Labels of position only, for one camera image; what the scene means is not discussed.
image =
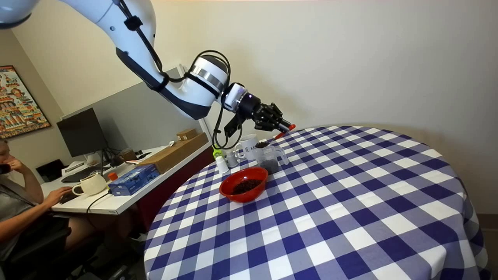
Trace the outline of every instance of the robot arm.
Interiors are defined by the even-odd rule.
[[[0,0],[0,29],[16,27],[29,18],[38,0]],[[254,130],[287,133],[292,127],[281,119],[275,105],[262,105],[240,85],[228,85],[230,66],[217,52],[200,53],[186,75],[170,80],[152,46],[155,16],[149,0],[62,0],[97,25],[113,43],[116,57],[144,85],[164,97],[191,119],[203,119],[212,102],[234,114],[223,133],[230,137],[242,122],[251,119]]]

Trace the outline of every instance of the chair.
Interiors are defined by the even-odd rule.
[[[104,234],[94,234],[62,254],[55,253],[54,248],[60,248],[68,234],[68,228],[60,229],[12,254],[2,265],[5,280],[62,280],[76,268],[88,265],[102,245]]]

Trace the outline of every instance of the blue and white checkered tablecloth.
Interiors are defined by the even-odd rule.
[[[256,201],[222,198],[211,164],[164,203],[147,279],[488,279],[472,207],[437,151],[360,127],[276,145],[289,164]]]

